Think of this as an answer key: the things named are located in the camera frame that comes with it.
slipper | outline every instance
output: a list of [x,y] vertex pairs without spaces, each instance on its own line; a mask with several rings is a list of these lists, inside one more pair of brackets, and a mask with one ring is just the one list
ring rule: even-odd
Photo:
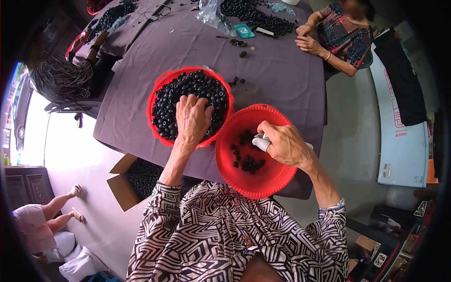
[[76,208],[72,208],[73,211],[75,211],[75,219],[78,220],[81,223],[84,223],[84,217],[83,215],[76,209]]
[[75,183],[70,190],[70,193],[74,196],[79,196],[82,193],[83,189],[80,184]]

watch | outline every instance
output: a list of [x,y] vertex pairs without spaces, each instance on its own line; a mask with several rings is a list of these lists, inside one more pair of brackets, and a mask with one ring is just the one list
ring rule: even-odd
[[89,50],[91,50],[91,49],[95,49],[98,52],[100,50],[100,47],[92,44],[91,47],[89,47]]

floor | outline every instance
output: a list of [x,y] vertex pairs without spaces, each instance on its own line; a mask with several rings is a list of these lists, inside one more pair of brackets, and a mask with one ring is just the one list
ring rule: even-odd
[[[310,4],[316,11],[331,2],[311,0]],[[359,70],[352,78],[344,74],[331,78],[327,82],[327,100],[328,125],[324,127],[320,161],[346,199],[348,215],[358,217],[362,211],[371,210],[375,203],[384,201],[394,190],[411,193],[408,188],[376,182],[380,125],[370,71]],[[112,273],[125,280],[146,203],[141,202],[123,212],[106,183],[113,177],[110,169],[123,154],[103,146],[92,137],[95,124],[92,118],[84,116],[81,129],[76,127],[73,114],[42,115],[40,118],[41,127],[48,123],[45,167],[55,196],[67,193],[75,182],[85,191],[83,197],[70,200],[62,209],[67,213],[76,207],[86,218],[86,224],[71,219],[69,230]],[[42,165],[38,161],[42,159],[42,149],[32,150],[37,155],[33,162]],[[318,204],[314,192],[305,201],[277,196],[276,199],[302,226],[317,220]]]

teal box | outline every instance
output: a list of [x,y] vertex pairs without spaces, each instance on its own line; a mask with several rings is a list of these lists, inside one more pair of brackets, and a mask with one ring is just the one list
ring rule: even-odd
[[250,28],[246,24],[237,24],[234,25],[233,27],[238,32],[241,38],[250,38],[255,36],[255,34],[250,30]]

sticker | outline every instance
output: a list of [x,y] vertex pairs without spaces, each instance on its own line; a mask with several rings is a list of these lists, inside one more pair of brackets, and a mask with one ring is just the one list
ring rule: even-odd
[[423,183],[423,177],[422,176],[414,176],[414,182],[415,183]]
[[427,206],[428,203],[426,201],[422,201],[421,204],[418,206],[417,210],[414,212],[414,215],[418,217],[423,217]]
[[377,254],[377,251],[379,250],[380,247],[381,247],[381,243],[379,243],[379,242],[377,242],[374,245],[373,254],[371,255],[371,260],[373,260],[374,256]]
[[376,260],[374,261],[374,265],[376,267],[381,267],[385,260],[387,259],[387,256],[383,253],[379,253],[379,255],[376,257]]

